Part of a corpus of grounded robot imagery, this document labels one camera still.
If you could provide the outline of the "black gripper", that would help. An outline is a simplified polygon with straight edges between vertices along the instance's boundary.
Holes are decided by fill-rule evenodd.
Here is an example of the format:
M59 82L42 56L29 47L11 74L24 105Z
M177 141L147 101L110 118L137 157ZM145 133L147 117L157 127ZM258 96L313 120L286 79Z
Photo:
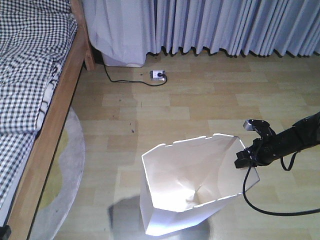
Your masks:
M271 143L276 139L276 136L260 137L253 140L251 146L236 153L237 159L234 165L237 169L246 168L249 166L268 166L273 161L277 160L275 150L271 147Z

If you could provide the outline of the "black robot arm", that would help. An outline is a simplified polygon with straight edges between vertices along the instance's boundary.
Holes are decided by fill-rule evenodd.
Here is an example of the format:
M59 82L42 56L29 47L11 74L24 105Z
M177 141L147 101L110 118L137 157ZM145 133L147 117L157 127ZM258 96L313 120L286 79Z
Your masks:
M300 152L320 143L320 114L305 117L291 128L275 133L265 120L248 119L243 124L247 131L255 131L260 137L250 147L236 153L237 169L250 165L268 166L289 154Z

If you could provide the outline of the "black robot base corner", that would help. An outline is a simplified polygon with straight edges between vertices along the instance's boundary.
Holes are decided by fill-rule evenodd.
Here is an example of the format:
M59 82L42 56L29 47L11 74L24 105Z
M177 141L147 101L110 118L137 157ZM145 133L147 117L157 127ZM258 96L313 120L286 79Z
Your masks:
M11 235L11 228L9 225L0 227L0 240L9 240Z

